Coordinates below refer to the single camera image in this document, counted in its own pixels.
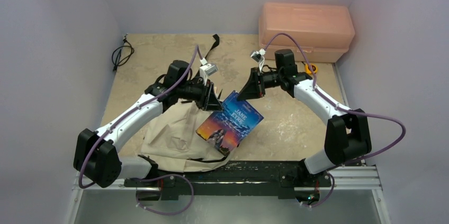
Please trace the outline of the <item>Jane Eyre paperback book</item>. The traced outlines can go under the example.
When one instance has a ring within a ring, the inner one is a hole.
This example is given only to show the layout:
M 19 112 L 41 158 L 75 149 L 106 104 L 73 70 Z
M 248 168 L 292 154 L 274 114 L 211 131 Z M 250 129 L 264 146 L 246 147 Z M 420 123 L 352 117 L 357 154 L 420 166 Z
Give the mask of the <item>Jane Eyre paperback book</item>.
M 228 156 L 264 117 L 248 102 L 237 100 L 233 91 L 222 102 L 222 111 L 213 112 L 196 134 L 224 156 Z

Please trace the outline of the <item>beige canvas backpack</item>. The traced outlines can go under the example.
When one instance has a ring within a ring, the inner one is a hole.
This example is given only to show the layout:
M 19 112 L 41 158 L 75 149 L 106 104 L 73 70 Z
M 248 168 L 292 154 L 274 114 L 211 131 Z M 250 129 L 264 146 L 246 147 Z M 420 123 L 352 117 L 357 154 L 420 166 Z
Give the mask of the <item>beige canvas backpack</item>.
M 193 75 L 188 64 L 187 70 L 168 91 L 186 76 L 192 79 L 200 77 L 200 73 L 198 70 Z M 148 87 L 147 92 L 154 95 L 154 84 Z M 167 172 L 208 172 L 224 166 L 232 155 L 222 155 L 195 132 L 210 114 L 210 111 L 199 109 L 195 102 L 178 100 L 149 122 L 141 154 Z

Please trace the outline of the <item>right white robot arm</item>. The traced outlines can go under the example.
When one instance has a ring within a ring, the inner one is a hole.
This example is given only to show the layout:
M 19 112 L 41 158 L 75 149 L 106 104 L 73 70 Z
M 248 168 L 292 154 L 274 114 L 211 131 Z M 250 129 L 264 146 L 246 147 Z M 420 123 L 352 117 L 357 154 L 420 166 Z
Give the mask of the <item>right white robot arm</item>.
M 318 175 L 351 159 L 371 151 L 371 138 L 365 113 L 357 110 L 340 111 L 331 98 L 319 94 L 320 87 L 306 72 L 299 72 L 294 53 L 290 49 L 275 52 L 275 68 L 263 71 L 265 50 L 250 55 L 258 65 L 250 70 L 247 83 L 238 93 L 239 101 L 253 100 L 265 96 L 268 88 L 280 87 L 291 97 L 305 104 L 326 125 L 323 150 L 299 162 L 297 178 L 303 185 L 310 185 Z

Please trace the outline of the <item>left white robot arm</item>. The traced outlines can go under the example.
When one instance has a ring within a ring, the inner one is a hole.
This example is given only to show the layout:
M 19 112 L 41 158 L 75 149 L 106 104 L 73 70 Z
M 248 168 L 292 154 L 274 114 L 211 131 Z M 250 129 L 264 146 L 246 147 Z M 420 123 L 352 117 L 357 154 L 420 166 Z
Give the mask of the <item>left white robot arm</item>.
M 144 186 L 157 182 L 157 164 L 139 155 L 120 158 L 119 152 L 144 125 L 160 116 L 178 100 L 196 103 L 203 111 L 222 111 L 214 83 L 209 76 L 217 72 L 215 64 L 200 60 L 199 76 L 189 78 L 191 64 L 174 60 L 165 74 L 145 89 L 139 99 L 108 124 L 96 129 L 84 129 L 77 138 L 74 168 L 80 172 L 78 186 L 108 187 L 117 179 L 137 179 Z

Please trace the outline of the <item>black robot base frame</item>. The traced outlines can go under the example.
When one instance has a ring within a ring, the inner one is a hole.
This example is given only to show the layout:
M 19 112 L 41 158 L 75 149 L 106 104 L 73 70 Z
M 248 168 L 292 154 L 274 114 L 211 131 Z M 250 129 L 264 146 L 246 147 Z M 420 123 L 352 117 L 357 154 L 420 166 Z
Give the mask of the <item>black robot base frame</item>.
M 178 200 L 180 196 L 275 196 L 278 199 L 296 199 L 314 204 L 320 191 L 333 183 L 322 173 L 308 180 L 297 175 L 299 161 L 232 160 L 209 172 L 181 173 L 179 177 L 158 170 L 151 177 L 163 179 L 144 182 L 127 178 L 125 187 L 137 189 L 138 199 Z

